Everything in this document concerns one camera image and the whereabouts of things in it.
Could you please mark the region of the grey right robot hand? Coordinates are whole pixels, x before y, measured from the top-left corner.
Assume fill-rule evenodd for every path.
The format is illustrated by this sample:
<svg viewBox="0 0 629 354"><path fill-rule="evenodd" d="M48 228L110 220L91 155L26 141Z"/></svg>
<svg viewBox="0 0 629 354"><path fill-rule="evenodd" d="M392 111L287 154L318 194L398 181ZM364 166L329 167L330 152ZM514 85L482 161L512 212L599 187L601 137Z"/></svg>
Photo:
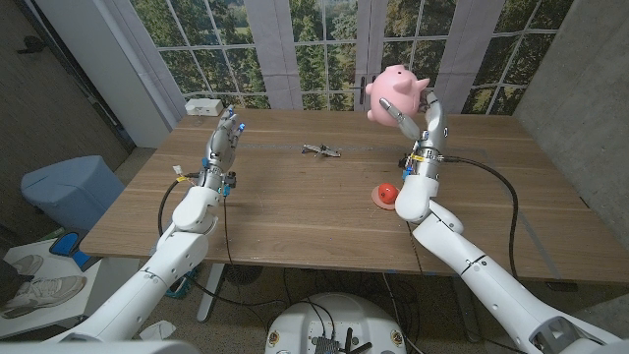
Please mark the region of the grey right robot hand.
<svg viewBox="0 0 629 354"><path fill-rule="evenodd" d="M404 114L389 100L382 97L379 104L396 120L402 134L414 142L412 152L404 163L403 178L408 175L420 175L437 180L439 158L446 145L448 127L447 118L436 95L432 91L421 94L420 104L426 110L425 130L420 130L410 116Z"/></svg>

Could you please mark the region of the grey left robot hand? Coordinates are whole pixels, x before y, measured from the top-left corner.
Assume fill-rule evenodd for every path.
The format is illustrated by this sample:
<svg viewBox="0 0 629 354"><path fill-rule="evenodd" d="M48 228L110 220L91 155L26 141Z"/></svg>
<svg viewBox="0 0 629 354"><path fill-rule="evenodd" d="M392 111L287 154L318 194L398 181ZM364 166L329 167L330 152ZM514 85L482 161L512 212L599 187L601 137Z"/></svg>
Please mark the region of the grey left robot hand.
<svg viewBox="0 0 629 354"><path fill-rule="evenodd" d="M205 147L205 157L201 161L201 184L211 190L222 193L225 184L235 185L235 177L229 176L230 168L236 156L236 148L245 130L245 124L238 122L239 116L234 107L229 105L218 121Z"/></svg>

